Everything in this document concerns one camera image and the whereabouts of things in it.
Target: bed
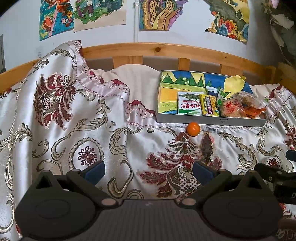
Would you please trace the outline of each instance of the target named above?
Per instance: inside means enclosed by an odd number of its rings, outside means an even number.
[[[157,123],[160,72],[143,65],[143,56],[178,58],[178,70],[199,60],[220,64],[224,75],[259,76],[263,85],[251,89],[269,98],[268,122],[212,126],[216,133],[196,137],[186,134],[185,124]],[[87,65],[86,60],[106,57],[113,58],[111,71]],[[181,200],[200,186],[192,164],[203,158],[207,135],[214,169],[243,175],[263,162],[294,172],[296,164],[285,153],[296,144],[295,88],[278,81],[276,67],[214,50],[159,43],[81,48],[80,41],[1,74],[0,240],[21,238],[14,209],[45,169],[59,175],[103,160],[106,174],[96,186],[113,198]],[[286,218],[296,219],[293,205],[281,206]],[[296,231],[279,229],[277,237],[295,240]]]

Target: white wall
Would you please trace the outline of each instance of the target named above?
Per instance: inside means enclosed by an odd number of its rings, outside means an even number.
[[[39,41],[41,0],[20,0],[0,18],[0,35],[4,33],[6,70],[38,58],[70,40],[80,39],[83,47],[132,42],[133,0],[127,0],[126,25],[94,28],[74,33],[64,32]],[[168,32],[141,31],[139,42],[162,42],[199,46],[231,53],[264,65],[282,61],[280,51],[260,8],[260,0],[249,0],[250,26],[247,44],[218,34],[205,32],[213,16],[203,0],[189,0]]]

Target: barcode label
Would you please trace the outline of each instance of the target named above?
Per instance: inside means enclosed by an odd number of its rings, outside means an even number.
[[[217,133],[217,129],[216,128],[212,128],[212,127],[208,127],[208,126],[205,126],[204,131],[211,131],[211,132]]]

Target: white pipe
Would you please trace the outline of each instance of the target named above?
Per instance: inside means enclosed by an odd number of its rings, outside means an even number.
[[[140,0],[135,0],[133,3],[135,6],[135,19],[134,19],[134,27],[133,27],[133,41],[138,42],[138,35],[139,35],[139,6]]]

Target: cartoon drawing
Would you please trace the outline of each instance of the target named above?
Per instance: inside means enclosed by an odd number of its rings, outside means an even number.
[[[83,24],[95,22],[98,18],[119,10],[123,3],[124,0],[76,0],[74,18]]]
[[[247,0],[204,0],[215,16],[207,32],[242,42],[248,41],[250,10]]]
[[[70,0],[42,0],[40,6],[39,39],[70,30],[74,27]]]
[[[168,31],[183,12],[188,0],[143,0],[140,7],[140,30]]]

